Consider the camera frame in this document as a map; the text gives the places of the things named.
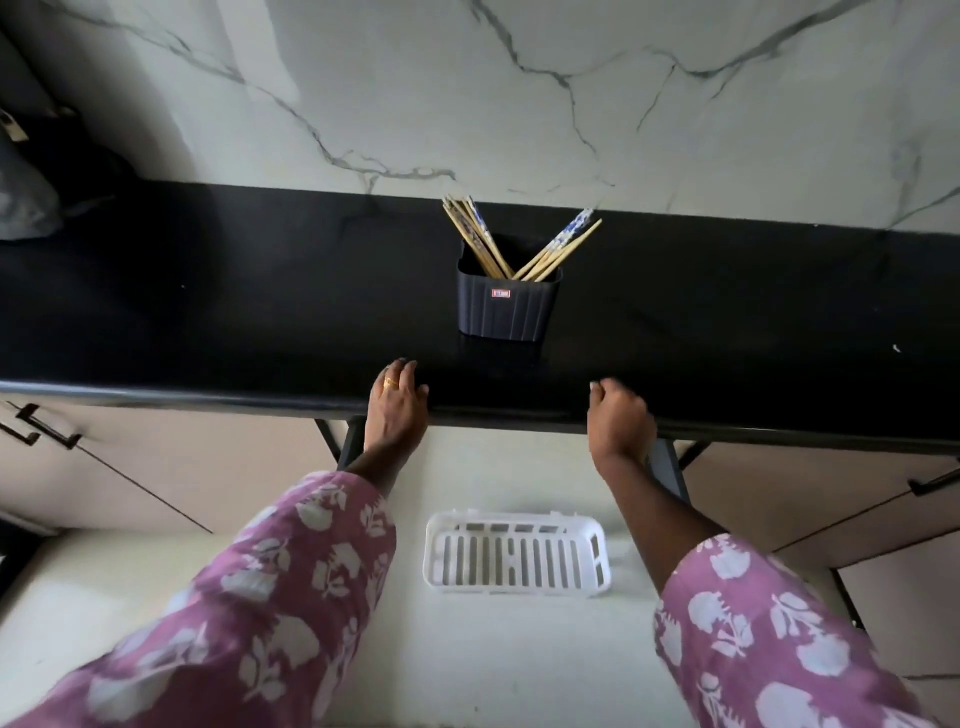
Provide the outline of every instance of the plastic drainer tray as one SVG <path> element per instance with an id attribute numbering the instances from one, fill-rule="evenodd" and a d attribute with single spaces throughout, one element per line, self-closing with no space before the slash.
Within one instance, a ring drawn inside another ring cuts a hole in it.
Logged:
<path id="1" fill-rule="evenodd" d="M 426 525 L 423 578 L 442 592 L 594 596 L 611 585 L 603 528 L 586 516 L 447 511 Z"/>

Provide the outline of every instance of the black countertop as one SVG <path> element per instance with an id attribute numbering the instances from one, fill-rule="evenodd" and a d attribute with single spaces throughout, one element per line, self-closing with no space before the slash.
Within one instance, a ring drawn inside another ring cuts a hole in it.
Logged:
<path id="1" fill-rule="evenodd" d="M 532 250 L 576 212 L 481 207 Z M 145 182 L 0 245 L 0 391 L 339 417 L 407 356 L 439 423 L 582 430 L 619 376 L 667 436 L 960 452 L 960 237 L 601 216 L 535 346 L 458 332 L 436 200 Z"/>

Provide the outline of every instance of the pink floral sleeve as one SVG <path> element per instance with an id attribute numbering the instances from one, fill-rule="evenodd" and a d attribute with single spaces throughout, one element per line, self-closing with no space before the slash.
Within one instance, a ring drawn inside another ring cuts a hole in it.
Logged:
<path id="1" fill-rule="evenodd" d="M 312 473 L 167 614 L 71 672 L 10 726 L 309 726 L 329 705 L 396 548 L 386 502 Z"/>
<path id="2" fill-rule="evenodd" d="M 657 653 L 702 726 L 934 728 L 779 560 L 728 534 L 688 553 L 654 617 Z"/>

